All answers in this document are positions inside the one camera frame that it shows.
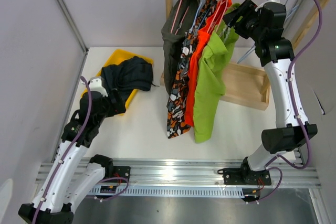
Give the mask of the pink hanger with orange shorts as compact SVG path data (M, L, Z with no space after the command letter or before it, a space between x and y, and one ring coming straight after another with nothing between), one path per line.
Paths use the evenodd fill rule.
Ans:
M226 9L227 9L227 5L228 5L229 0L220 0L217 4L215 13L212 15L212 20L210 22L210 24L207 26L207 34L211 34L214 27L217 24L217 21L220 21L221 19L221 15L225 13Z

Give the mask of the bright orange shorts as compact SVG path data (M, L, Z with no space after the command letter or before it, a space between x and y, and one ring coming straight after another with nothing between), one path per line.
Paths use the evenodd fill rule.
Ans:
M202 19L198 18L198 21L201 21L199 26L197 27L198 30L196 32L196 42L197 47L195 51L193 52L189 67L188 67L188 73L187 76L189 78L188 80L188 94L186 98L186 109L185 109L185 118L184 122L185 124L189 126L194 126L194 104L195 104L195 91L197 86L197 77L198 77L198 71L199 66L198 62L202 56L202 51L207 44L207 42L210 39L210 35L206 33L207 26L210 24L212 20L212 15L215 13L217 4L215 5L215 8L210 8L207 12L206 16Z

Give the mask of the dark navy shorts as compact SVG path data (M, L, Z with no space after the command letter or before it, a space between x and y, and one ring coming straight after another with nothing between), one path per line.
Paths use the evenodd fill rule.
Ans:
M108 65L100 75L108 90L117 89L121 96L130 95L134 89L150 91L153 85L153 66L143 58L134 56L118 65Z

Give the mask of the blue hanger with camouflage shorts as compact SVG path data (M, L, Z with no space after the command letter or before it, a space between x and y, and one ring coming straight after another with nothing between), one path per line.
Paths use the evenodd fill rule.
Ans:
M196 24L197 17L198 17L198 15L199 15L199 12L200 12L200 10L201 10L201 7L202 7L204 1L205 1L205 0L200 0L198 9L197 9L196 14L195 14L195 16L194 16L194 20L193 20L192 26L190 27L190 29L189 29L189 31L188 31L189 33L192 33L192 32L193 32L193 29L194 29L195 24Z

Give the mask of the lime green shorts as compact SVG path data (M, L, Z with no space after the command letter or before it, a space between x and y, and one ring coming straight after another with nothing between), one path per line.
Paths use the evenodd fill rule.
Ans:
M212 33L202 51L198 62L193 116L197 144L208 141L212 136L218 103L226 91L223 71L232 58L238 39L235 29L225 24L223 33L220 36Z

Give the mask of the camouflage orange black shorts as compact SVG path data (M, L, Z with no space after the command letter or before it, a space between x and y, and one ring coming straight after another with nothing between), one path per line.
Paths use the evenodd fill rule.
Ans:
M197 17L202 19L206 16L209 9L215 8L217 0L205 0L200 13ZM168 93L167 101L167 123L166 134L167 138L174 138L188 132L191 126L185 124L185 109L186 98L188 94L188 67L191 56L197 47L196 32L201 21L196 20L195 27L192 33L188 31L185 34L185 40L182 43L182 52L180 60L177 64L177 73L172 86L171 93Z

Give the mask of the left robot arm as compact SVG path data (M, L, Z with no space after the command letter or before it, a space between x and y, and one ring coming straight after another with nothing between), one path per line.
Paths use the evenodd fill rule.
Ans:
M73 175L99 133L103 120L126 111L117 89L84 93L80 108L64 127L59 152L39 193L18 214L26 223L72 223L75 211L94 185L114 176L113 160L96 154L85 171L72 182Z

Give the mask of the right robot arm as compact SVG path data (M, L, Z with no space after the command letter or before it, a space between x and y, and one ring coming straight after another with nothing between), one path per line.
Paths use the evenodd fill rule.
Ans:
M255 52L268 77L276 109L276 127L262 131L260 147L244 158L239 169L223 170L226 177L234 172L246 184L269 171L269 165L278 158L293 166L283 154L303 145L311 151L310 139L318 132L302 108L292 43L282 36L286 14L285 5L279 2L267 1L257 6L252 0L245 0L223 17L228 27L255 42Z

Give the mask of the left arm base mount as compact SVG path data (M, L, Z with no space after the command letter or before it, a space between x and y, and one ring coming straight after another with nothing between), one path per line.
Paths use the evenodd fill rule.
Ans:
M89 163L95 163L102 167L104 171L103 179L112 177L122 177L129 179L131 175L130 166L115 166L113 163L113 159L107 156L96 154L90 159Z

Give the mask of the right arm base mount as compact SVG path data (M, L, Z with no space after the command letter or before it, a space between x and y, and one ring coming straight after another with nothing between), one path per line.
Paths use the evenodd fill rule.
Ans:
M217 171L223 176L225 185L261 185L270 186L272 184L269 171L243 171L242 168L222 168Z

